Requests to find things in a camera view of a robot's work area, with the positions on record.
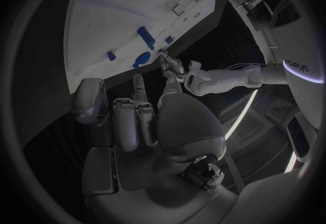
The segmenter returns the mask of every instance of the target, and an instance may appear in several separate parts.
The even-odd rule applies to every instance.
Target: dark floor
[[[218,27],[183,51],[178,58],[185,67],[188,67],[191,60],[199,61],[204,70],[224,69],[236,63],[264,62],[249,29],[230,4],[225,7]],[[160,69],[148,72],[143,77],[148,99],[157,111],[156,104],[166,80]],[[109,102],[118,97],[131,97],[132,90],[132,80],[109,89]],[[195,98],[218,116],[226,105],[252,91],[239,87],[223,94],[208,94]],[[86,220],[81,193],[82,169],[91,146],[89,128],[76,123],[68,113],[24,147],[24,153],[43,186],[62,207],[81,221]]]

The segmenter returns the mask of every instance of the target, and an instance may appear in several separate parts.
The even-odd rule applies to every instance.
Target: white light strip
[[[254,100],[254,98],[255,98],[255,96],[257,94],[257,91],[258,90],[255,90],[253,92],[253,94],[250,96],[250,99],[249,99],[248,103],[246,104],[244,110],[241,112],[241,114],[239,115],[238,119],[236,119],[235,123],[232,125],[232,127],[229,129],[229,131],[226,133],[225,140],[227,140],[231,136],[231,134],[233,134],[235,128],[239,125],[239,123],[241,122],[241,120],[245,116],[246,112],[248,111],[251,103],[253,102],[253,100]]]
[[[294,72],[294,70],[292,70],[292,69],[290,69],[290,68],[288,67],[288,65],[284,62],[284,60],[283,60],[283,65],[284,65],[284,68],[285,68],[285,69],[287,69],[290,73],[293,73],[295,76],[298,76],[298,77],[300,77],[300,78],[302,78],[302,79],[305,79],[305,80],[307,80],[307,81],[310,81],[310,82],[313,82],[313,83],[317,83],[317,84],[323,84],[323,83],[324,83],[324,80],[315,80],[315,79],[311,79],[311,78],[306,77],[306,76],[303,76],[303,75],[301,75],[301,74],[299,74],[299,73],[297,73],[297,72]]]
[[[293,167],[294,167],[296,161],[297,161],[297,157],[296,157],[296,154],[293,152],[292,155],[291,155],[291,159],[289,161],[289,164],[287,165],[284,173],[291,172],[293,170]]]

